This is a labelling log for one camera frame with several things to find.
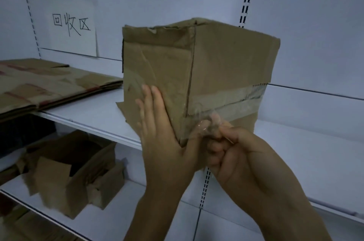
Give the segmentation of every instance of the forearm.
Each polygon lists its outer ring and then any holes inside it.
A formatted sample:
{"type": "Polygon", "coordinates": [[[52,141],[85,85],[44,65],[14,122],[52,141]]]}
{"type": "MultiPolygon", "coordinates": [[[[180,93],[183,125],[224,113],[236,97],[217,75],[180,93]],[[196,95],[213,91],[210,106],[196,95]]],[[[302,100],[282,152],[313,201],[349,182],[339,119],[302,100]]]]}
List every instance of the forearm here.
{"type": "Polygon", "coordinates": [[[279,211],[271,218],[270,222],[260,225],[266,241],[331,241],[324,222],[311,206],[279,211]]]}
{"type": "Polygon", "coordinates": [[[145,193],[138,202],[124,241],[164,240],[179,201],[179,198],[164,198],[145,193]]]}

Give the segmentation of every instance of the stack of flattened cardboard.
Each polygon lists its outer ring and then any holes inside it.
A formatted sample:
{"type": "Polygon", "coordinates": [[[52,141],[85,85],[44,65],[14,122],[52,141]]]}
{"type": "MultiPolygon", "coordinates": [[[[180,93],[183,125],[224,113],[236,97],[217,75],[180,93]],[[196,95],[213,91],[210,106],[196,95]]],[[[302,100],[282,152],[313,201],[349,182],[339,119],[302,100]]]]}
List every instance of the stack of flattened cardboard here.
{"type": "Polygon", "coordinates": [[[6,241],[81,241],[42,216],[19,206],[4,219],[6,241]]]}
{"type": "Polygon", "coordinates": [[[41,59],[0,61],[0,122],[121,84],[118,77],[41,59]]]}
{"type": "Polygon", "coordinates": [[[212,111],[254,130],[278,38],[202,18],[153,28],[125,26],[123,37],[124,102],[117,105],[134,130],[142,84],[160,89],[181,145],[212,111]]]}
{"type": "Polygon", "coordinates": [[[124,185],[115,142],[74,131],[27,148],[17,162],[29,194],[74,219],[88,204],[101,209],[124,185]]]}

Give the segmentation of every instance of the person's right hand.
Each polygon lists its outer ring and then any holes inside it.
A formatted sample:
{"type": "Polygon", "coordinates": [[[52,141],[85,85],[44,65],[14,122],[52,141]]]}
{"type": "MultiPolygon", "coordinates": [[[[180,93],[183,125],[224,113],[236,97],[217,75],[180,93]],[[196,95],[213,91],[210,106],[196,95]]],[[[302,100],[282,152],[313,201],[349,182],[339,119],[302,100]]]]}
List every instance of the person's right hand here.
{"type": "Polygon", "coordinates": [[[219,131],[223,138],[208,142],[215,153],[209,154],[207,166],[230,198],[257,222],[266,240],[330,240],[296,176],[268,143],[226,123],[219,131]]]}

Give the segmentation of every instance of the paper sign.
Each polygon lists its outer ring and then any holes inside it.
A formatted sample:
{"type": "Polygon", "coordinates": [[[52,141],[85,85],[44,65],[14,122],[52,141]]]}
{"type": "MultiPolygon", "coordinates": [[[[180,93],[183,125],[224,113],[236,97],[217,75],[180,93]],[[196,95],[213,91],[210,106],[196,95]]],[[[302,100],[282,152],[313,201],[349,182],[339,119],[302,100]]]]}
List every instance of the paper sign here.
{"type": "Polygon", "coordinates": [[[45,12],[48,49],[97,57],[94,13],[91,0],[51,1],[45,12]]]}

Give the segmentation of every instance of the hand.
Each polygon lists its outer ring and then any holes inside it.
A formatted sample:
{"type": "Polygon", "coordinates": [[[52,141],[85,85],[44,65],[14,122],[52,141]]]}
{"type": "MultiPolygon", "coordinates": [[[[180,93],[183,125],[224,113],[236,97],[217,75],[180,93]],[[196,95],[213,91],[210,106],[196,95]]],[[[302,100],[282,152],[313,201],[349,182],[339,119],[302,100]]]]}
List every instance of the hand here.
{"type": "Polygon", "coordinates": [[[266,240],[330,240],[296,176],[263,139],[226,123],[219,131],[223,138],[207,145],[214,152],[207,165],[266,240]]]}
{"type": "Polygon", "coordinates": [[[144,102],[135,102],[140,110],[140,139],[147,178],[146,193],[178,201],[191,182],[198,165],[205,120],[193,130],[187,146],[181,148],[175,138],[162,95],[158,88],[142,87],[144,102]]]}

